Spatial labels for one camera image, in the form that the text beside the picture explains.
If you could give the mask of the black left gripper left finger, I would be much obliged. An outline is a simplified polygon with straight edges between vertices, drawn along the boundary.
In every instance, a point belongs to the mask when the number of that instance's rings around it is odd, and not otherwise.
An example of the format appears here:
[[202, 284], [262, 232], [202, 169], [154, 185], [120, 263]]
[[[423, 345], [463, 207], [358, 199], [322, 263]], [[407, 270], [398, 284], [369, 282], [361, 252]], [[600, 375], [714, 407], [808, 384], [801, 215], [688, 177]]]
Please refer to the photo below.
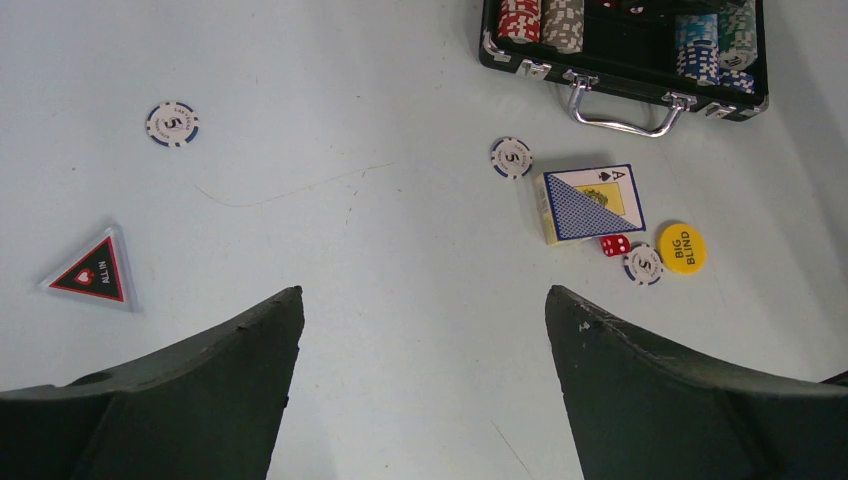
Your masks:
[[136, 360], [3, 392], [2, 477], [265, 478], [304, 324], [294, 286]]

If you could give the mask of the black poker set case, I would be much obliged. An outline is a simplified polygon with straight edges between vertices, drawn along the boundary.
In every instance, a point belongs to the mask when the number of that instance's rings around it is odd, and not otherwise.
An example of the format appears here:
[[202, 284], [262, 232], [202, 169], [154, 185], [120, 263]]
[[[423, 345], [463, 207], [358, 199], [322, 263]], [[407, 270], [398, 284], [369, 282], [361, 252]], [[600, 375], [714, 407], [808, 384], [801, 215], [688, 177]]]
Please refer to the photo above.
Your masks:
[[[658, 138], [671, 131], [685, 112], [708, 118], [744, 122], [769, 105], [768, 66], [763, 4], [755, 2], [758, 58], [746, 69], [755, 76], [755, 92], [699, 86], [676, 73], [675, 17], [717, 14], [742, 1], [584, 1], [584, 42], [581, 53], [562, 54], [541, 43], [518, 44], [498, 39], [501, 1], [483, 4], [479, 40], [482, 65], [530, 80], [567, 88], [558, 96], [569, 117], [583, 125]], [[656, 126], [587, 116], [581, 111], [590, 92], [666, 108]]]

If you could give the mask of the red die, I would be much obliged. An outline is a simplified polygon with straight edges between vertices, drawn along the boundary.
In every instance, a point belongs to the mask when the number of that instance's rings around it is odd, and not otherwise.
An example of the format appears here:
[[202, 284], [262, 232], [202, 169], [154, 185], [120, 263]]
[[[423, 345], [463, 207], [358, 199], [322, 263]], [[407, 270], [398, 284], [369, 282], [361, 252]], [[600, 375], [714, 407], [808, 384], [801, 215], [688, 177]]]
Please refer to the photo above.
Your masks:
[[627, 254], [631, 251], [631, 242], [626, 235], [606, 235], [600, 238], [602, 252], [607, 257], [615, 257]]

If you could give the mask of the blue playing card deck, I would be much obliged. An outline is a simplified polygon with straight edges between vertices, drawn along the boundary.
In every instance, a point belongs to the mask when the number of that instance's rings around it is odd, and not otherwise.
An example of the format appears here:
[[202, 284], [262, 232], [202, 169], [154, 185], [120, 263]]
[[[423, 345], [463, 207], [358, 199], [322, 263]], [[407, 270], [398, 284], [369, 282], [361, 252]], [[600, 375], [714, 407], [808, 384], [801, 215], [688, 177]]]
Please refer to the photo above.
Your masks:
[[543, 172], [533, 185], [549, 246], [646, 229], [629, 164]]

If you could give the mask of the yellow big blind button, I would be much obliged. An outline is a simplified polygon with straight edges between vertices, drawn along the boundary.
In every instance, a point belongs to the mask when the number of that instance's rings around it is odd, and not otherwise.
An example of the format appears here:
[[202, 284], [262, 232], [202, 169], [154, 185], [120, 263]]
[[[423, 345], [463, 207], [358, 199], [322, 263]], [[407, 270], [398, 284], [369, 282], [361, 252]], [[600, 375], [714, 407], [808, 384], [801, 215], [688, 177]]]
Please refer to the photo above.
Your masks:
[[656, 249], [665, 267], [680, 275], [698, 273], [708, 258], [706, 243], [700, 232], [685, 223], [665, 227], [658, 236]]

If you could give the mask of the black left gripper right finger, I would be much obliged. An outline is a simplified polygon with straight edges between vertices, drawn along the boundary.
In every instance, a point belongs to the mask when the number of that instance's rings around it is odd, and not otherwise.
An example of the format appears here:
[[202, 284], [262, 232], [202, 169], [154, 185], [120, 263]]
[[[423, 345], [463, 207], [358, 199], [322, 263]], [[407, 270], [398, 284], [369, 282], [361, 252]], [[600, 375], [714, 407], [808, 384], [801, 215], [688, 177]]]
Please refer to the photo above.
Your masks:
[[553, 286], [552, 357], [587, 479], [843, 479], [847, 378], [741, 367]]

